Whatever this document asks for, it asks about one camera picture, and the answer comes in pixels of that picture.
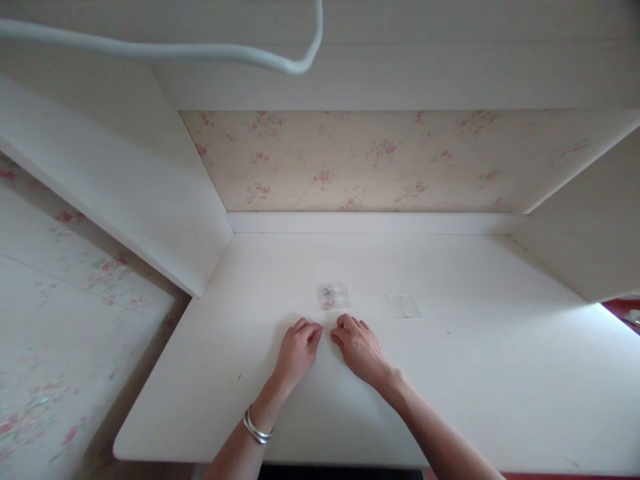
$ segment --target white desk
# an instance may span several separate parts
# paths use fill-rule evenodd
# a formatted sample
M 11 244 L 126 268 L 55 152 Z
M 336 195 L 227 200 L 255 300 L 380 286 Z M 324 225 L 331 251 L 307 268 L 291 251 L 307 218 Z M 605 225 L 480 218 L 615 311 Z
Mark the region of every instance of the white desk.
M 502 471 L 640 474 L 640 337 L 586 305 L 508 237 L 236 234 L 193 300 L 114 444 L 118 458 L 210 461 L 300 316 L 325 325 L 317 360 L 266 460 L 426 466 L 404 424 L 343 364 L 315 285 Z M 386 294 L 411 293 L 420 320 Z

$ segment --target white cable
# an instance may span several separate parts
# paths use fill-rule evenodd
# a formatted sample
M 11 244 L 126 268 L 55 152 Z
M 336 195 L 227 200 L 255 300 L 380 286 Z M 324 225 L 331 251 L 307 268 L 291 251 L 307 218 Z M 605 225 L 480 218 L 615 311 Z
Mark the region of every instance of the white cable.
M 0 39 L 50 43 L 140 60 L 189 59 L 248 63 L 288 75 L 302 75 L 311 67 L 322 42 L 322 0 L 315 0 L 315 35 L 302 60 L 294 61 L 245 45 L 226 43 L 134 43 L 47 27 L 37 23 L 0 19 Z

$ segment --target clear plastic package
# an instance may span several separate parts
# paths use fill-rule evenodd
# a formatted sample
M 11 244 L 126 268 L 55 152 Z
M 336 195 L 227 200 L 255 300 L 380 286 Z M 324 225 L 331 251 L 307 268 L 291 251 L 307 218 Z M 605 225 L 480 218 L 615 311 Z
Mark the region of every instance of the clear plastic package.
M 344 283 L 320 283 L 316 285 L 318 303 L 322 310 L 336 310 L 351 305 L 349 292 Z

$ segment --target hand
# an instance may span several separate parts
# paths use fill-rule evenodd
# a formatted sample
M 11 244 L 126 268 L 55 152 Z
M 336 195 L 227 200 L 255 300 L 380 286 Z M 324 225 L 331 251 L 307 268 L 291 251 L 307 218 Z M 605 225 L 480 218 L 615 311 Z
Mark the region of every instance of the hand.
M 287 392 L 291 392 L 315 361 L 315 352 L 322 336 L 322 325 L 305 318 L 287 330 L 280 345 L 274 377 Z
M 374 333 L 364 321 L 346 313 L 338 317 L 337 325 L 331 330 L 331 340 L 340 347 L 347 366 L 373 388 L 380 388 L 393 369 Z

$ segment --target silver bracelet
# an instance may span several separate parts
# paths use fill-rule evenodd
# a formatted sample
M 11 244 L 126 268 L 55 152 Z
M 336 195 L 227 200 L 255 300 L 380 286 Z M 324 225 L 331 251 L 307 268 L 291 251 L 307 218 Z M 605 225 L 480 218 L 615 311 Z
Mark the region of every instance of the silver bracelet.
M 245 427 L 247 428 L 247 430 L 249 430 L 249 433 L 251 434 L 253 439 L 256 440 L 256 442 L 258 442 L 260 445 L 265 445 L 271 438 L 271 435 L 273 434 L 273 432 L 272 433 L 261 432 L 255 427 L 255 425 L 251 421 L 251 406 L 249 406 L 249 408 L 245 410 L 245 414 L 242 417 L 242 423 L 245 424 Z

